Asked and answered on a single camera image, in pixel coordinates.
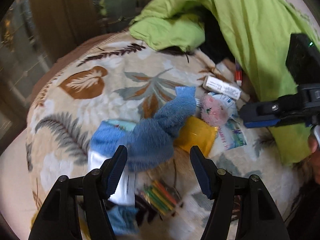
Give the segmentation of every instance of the yellow pouch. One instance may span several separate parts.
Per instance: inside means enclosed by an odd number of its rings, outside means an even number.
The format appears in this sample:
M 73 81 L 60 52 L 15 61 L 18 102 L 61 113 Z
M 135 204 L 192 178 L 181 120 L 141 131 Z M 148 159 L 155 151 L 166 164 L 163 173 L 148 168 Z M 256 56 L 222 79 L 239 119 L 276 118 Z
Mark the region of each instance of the yellow pouch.
M 216 138 L 218 128 L 211 127 L 204 121 L 191 116 L 181 128 L 179 137 L 173 144 L 190 152 L 192 146 L 197 145 L 204 157 L 207 157 Z

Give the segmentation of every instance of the metal screw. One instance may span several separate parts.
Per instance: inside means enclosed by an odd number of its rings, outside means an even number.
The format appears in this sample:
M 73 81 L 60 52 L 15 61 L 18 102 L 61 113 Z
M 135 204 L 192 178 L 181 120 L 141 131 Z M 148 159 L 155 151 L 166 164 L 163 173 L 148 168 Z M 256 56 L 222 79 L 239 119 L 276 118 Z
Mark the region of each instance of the metal screw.
M 217 173 L 218 173 L 219 175 L 225 175 L 225 174 L 226 174 L 226 171 L 225 171 L 224 169 L 218 169 L 218 170 L 217 170 Z
M 98 175 L 100 173 L 100 169 L 94 169 L 91 171 L 92 175 Z
M 258 181 L 258 180 L 259 180 L 259 177 L 258 177 L 257 175 L 252 175 L 252 176 L 251 176 L 251 179 L 252 179 L 253 181 Z
M 60 182 L 63 182 L 67 179 L 68 177 L 66 175 L 61 175 L 59 178 L 58 178 L 58 181 Z
M 272 111 L 277 111 L 279 109 L 279 106 L 277 104 L 274 104 L 272 107 L 271 107 Z

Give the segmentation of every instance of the pink plush toy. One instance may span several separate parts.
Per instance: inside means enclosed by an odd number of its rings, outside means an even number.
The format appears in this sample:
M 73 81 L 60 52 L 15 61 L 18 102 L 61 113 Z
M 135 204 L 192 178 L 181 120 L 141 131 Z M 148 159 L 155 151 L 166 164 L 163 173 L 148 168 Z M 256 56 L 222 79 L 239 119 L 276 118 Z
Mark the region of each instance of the pink plush toy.
M 210 95 L 205 95 L 202 99 L 201 117 L 211 126 L 224 125 L 229 119 L 227 109 L 223 103 Z

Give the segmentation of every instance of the bed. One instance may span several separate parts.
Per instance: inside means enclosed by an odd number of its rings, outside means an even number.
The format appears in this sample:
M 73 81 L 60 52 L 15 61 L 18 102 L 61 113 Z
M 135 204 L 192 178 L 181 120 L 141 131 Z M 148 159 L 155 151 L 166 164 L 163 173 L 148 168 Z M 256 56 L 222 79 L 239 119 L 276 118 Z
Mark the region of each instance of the bed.
M 288 1 L 319 29 L 302 0 Z M 196 86 L 200 98 L 207 74 L 206 65 L 196 57 L 154 51 L 126 31 L 91 39 L 60 59 L 39 82 L 38 89 L 43 88 L 39 92 L 34 89 L 28 114 L 26 151 L 37 208 L 60 175 L 73 178 L 88 172 L 89 141 L 103 120 L 138 122 L 151 117 L 174 98 L 178 85 Z M 286 218 L 309 174 L 301 166 L 282 166 L 268 129 L 241 129 L 245 146 L 226 151 L 216 139 L 209 158 L 233 175 L 259 175 Z M 144 223 L 137 239 L 200 239 L 213 202 L 201 193 L 187 152 L 175 148 L 173 159 L 138 173 L 136 186 L 158 178 L 172 185 L 175 172 L 184 205 L 173 217 Z M 228 239 L 235 237 L 238 215 L 239 201 L 235 199 Z M 83 238 L 88 239 L 84 231 Z

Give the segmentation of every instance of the blue towel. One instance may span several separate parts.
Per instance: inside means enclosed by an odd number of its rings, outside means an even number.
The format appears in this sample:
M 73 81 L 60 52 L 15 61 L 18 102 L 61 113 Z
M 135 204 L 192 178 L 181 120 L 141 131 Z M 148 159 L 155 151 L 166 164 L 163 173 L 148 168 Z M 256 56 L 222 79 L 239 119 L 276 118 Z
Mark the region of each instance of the blue towel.
M 114 206 L 107 211 L 115 235 L 132 235 L 138 233 L 135 223 L 138 209 L 135 207 Z
M 173 141 L 186 119 L 196 111 L 195 87 L 176 87 L 177 96 L 159 109 L 153 118 L 142 119 L 126 132 L 102 122 L 90 141 L 90 148 L 111 158 L 119 145 L 128 149 L 129 171 L 144 171 L 173 157 Z

